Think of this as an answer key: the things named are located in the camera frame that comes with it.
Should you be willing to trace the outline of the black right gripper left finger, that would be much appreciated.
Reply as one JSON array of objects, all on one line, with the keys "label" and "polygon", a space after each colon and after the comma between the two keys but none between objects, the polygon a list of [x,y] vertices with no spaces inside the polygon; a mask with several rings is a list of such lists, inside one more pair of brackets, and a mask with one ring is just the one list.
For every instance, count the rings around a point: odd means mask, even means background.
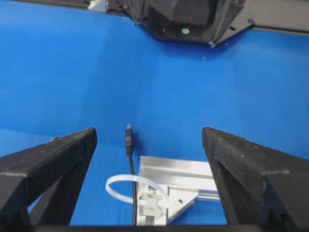
[{"label": "black right gripper left finger", "polygon": [[0,159],[0,225],[69,225],[97,132],[88,128]]}]

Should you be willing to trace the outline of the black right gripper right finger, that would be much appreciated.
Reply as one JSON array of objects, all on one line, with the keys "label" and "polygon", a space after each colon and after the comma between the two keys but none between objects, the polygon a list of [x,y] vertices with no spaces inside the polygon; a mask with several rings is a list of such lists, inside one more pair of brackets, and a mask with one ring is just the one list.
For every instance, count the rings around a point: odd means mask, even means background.
[{"label": "black right gripper right finger", "polygon": [[210,127],[202,145],[229,225],[309,225],[308,160]]}]

